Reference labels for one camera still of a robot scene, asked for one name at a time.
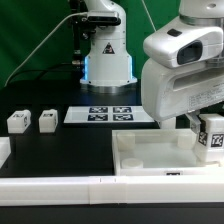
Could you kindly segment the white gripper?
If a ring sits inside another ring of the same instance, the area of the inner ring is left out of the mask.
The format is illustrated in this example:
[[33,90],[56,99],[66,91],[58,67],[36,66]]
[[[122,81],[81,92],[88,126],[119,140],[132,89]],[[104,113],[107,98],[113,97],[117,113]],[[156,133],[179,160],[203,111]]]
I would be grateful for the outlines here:
[[192,111],[223,100],[224,68],[208,68],[205,62],[167,68],[152,59],[143,66],[142,106],[156,121],[186,114],[191,130],[199,132],[201,121]]

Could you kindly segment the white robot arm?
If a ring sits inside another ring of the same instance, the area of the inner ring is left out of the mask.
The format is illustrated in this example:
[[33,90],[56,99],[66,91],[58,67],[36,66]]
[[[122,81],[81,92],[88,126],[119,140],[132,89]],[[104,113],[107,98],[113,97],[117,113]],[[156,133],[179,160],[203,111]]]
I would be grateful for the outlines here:
[[[136,82],[126,50],[126,14],[111,0],[84,0],[93,27],[80,82],[114,90]],[[224,101],[224,0],[181,0],[179,15],[148,36],[141,102],[157,122]]]

